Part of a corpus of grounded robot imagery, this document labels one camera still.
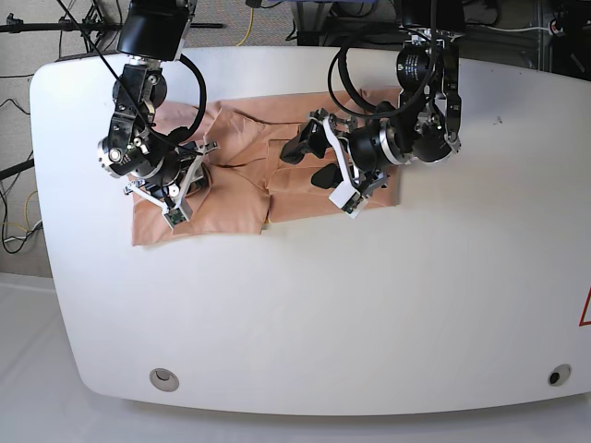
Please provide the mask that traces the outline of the grey robot base frame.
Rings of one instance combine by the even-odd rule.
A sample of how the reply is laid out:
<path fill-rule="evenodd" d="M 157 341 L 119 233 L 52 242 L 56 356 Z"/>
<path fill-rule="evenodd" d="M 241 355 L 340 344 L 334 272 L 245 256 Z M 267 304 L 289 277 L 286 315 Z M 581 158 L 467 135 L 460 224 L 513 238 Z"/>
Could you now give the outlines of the grey robot base frame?
<path fill-rule="evenodd" d="M 378 9 L 377 1 L 288 1 L 293 27 L 285 37 L 297 46 L 321 46 L 343 20 L 368 18 Z"/>

